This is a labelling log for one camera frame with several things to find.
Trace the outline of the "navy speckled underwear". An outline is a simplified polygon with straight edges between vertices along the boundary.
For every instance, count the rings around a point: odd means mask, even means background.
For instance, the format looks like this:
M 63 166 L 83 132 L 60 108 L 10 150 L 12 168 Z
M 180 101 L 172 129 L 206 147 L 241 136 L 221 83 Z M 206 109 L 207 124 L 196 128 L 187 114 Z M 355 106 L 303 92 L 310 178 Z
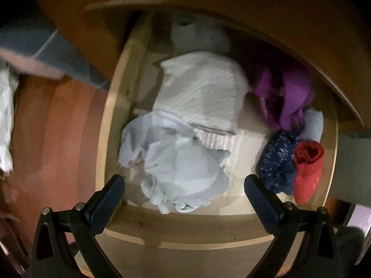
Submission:
M 256 165 L 256 172 L 266 189 L 293 195 L 296 177 L 294 151 L 298 143 L 294 133 L 283 129 L 268 140 Z

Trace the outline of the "blue checked cloth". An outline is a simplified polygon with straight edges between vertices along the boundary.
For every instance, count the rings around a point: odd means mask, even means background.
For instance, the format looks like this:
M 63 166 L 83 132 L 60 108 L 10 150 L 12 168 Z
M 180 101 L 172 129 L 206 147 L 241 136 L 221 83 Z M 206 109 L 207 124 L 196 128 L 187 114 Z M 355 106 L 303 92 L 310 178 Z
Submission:
M 1 58 L 38 77 L 58 80 L 66 75 L 103 90 L 111 85 L 58 29 L 1 29 Z

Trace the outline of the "purple garment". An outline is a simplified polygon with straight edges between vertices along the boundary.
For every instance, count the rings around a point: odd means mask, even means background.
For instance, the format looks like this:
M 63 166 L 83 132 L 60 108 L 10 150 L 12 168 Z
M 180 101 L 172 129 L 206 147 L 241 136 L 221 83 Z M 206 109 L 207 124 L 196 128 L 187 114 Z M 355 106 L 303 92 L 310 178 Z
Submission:
M 301 135 L 305 128 L 304 108 L 312 102 L 315 91 L 306 70 L 292 68 L 278 73 L 262 71 L 253 86 L 259 98 L 264 121 L 269 128 Z

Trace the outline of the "light blue rolled garment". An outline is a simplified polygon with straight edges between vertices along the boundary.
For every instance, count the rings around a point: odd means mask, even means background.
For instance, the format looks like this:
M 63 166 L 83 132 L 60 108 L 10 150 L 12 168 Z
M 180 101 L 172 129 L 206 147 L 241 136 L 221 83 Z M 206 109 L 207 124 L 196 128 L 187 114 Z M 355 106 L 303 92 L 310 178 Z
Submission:
M 324 117 L 321 111 L 309 108 L 304 112 L 305 127 L 300 138 L 304 141 L 321 142 L 324 129 Z

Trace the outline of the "white knit garment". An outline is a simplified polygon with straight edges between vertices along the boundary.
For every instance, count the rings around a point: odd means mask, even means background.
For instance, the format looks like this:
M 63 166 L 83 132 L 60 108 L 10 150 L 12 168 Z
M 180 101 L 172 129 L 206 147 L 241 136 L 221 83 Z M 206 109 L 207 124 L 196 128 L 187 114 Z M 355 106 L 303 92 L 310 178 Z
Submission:
M 162 85 L 153 109 L 181 118 L 208 148 L 233 150 L 238 116 L 251 91 L 234 60 L 196 51 L 160 63 Z

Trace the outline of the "brown wooden nightstand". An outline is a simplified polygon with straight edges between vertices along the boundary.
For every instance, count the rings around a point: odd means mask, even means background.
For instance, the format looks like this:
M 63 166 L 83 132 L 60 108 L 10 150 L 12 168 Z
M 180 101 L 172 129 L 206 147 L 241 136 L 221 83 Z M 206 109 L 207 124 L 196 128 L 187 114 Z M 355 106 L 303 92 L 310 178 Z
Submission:
M 118 40 L 103 23 L 89 25 L 84 14 L 97 9 L 186 9 L 246 30 L 316 69 L 370 127 L 370 42 L 352 18 L 370 20 L 370 5 L 350 8 L 341 0 L 36 0 L 61 33 L 105 76 L 119 57 Z

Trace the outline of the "white patterned bedding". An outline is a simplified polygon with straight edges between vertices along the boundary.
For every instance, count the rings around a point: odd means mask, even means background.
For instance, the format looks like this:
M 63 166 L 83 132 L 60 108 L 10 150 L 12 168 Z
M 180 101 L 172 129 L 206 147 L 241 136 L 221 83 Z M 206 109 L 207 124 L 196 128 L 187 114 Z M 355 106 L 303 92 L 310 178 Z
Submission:
M 11 135 L 14 123 L 14 94 L 18 88 L 18 74 L 4 60 L 1 60 L 1 171 L 8 175 L 13 170 L 10 153 Z

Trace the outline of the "grey rolled garment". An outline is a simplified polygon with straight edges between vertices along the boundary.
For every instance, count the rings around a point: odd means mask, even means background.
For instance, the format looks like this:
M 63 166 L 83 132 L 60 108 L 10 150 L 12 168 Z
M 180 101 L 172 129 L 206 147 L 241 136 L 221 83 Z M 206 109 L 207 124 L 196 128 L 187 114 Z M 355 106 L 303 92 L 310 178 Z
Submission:
M 208 51 L 224 55 L 231 48 L 230 39 L 222 26 L 202 20 L 192 23 L 173 21 L 170 39 L 178 54 Z

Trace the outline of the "light blue underwear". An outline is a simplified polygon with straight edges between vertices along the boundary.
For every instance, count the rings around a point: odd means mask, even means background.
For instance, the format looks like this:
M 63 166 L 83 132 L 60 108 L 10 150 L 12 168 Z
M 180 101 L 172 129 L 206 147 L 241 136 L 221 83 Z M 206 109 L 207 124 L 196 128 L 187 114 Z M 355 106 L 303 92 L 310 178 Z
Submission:
M 221 167 L 230 152 L 202 144 L 187 122 L 165 111 L 152 111 L 121 132 L 119 165 L 143 162 L 141 190 L 162 214 L 189 213 L 209 205 L 230 187 Z

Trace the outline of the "red underwear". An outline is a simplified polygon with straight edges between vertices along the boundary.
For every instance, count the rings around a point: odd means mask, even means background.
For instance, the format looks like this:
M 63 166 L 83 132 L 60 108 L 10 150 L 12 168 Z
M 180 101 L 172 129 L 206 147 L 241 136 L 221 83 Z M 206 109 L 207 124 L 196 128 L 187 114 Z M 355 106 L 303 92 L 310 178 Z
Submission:
M 297 204 L 307 203 L 316 192 L 321 179 L 324 149 L 317 141 L 301 141 L 294 151 L 293 197 Z

